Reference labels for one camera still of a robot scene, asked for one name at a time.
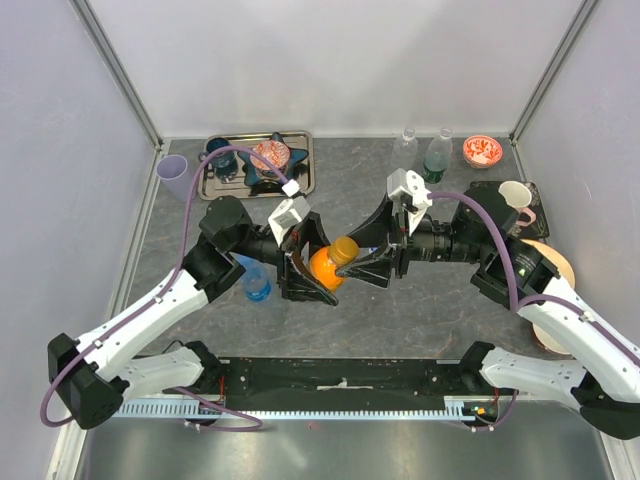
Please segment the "clear bottle green label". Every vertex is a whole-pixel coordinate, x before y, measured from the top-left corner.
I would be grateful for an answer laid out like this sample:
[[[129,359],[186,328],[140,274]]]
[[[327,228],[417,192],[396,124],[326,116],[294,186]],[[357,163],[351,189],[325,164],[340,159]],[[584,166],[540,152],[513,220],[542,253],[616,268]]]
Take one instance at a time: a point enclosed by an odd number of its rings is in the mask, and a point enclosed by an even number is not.
[[[441,128],[430,142],[422,162],[422,177],[426,183],[439,183],[448,169],[453,152],[452,130]]]

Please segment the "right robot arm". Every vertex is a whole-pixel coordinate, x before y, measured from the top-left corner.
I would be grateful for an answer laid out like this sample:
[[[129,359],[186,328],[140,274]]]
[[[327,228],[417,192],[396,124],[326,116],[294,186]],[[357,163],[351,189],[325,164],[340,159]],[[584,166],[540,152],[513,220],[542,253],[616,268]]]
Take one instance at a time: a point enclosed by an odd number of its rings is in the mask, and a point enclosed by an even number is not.
[[[541,360],[476,342],[460,362],[460,386],[473,394],[491,385],[542,396],[609,436],[638,438],[638,346],[582,300],[549,259],[509,235],[517,217],[496,189],[401,187],[349,235],[372,253],[337,273],[386,288],[412,261],[477,265],[471,282],[482,295],[541,327],[571,357]]]

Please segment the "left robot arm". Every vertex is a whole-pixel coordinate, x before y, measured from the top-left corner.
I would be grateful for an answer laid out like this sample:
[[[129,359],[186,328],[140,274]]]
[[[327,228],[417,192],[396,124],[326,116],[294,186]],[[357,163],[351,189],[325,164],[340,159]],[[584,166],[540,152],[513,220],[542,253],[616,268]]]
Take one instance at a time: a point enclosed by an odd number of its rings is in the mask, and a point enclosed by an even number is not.
[[[189,314],[213,303],[244,274],[241,254],[276,267],[283,297],[292,301],[338,300],[306,269],[303,248],[328,245],[318,213],[304,197],[286,199],[266,226],[255,224],[233,196],[212,201],[191,249],[181,248],[177,266],[150,292],[105,324],[73,339],[60,334],[47,347],[50,396],[58,396],[84,430],[112,417],[129,400],[186,388],[209,393],[224,367],[200,341],[161,355],[140,351]]]

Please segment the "clear bottle blue cap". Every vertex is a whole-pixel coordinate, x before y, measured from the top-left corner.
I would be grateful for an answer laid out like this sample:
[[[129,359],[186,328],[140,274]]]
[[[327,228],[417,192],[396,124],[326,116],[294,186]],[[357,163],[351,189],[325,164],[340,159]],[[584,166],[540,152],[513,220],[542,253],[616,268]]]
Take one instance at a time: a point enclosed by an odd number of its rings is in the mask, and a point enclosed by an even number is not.
[[[242,255],[238,255],[237,260],[245,269],[241,283],[247,298],[256,303],[266,301],[272,291],[266,267],[262,263]]]

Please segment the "orange juice bottle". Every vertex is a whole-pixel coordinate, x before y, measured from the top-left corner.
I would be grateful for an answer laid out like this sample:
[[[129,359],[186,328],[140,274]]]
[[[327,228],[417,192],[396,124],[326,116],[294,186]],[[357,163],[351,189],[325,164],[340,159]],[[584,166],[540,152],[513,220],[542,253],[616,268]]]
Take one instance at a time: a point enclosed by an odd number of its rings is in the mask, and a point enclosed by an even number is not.
[[[351,263],[358,255],[357,243],[350,237],[341,236],[311,256],[309,271],[322,286],[335,293],[345,282],[345,278],[336,274],[337,269]]]

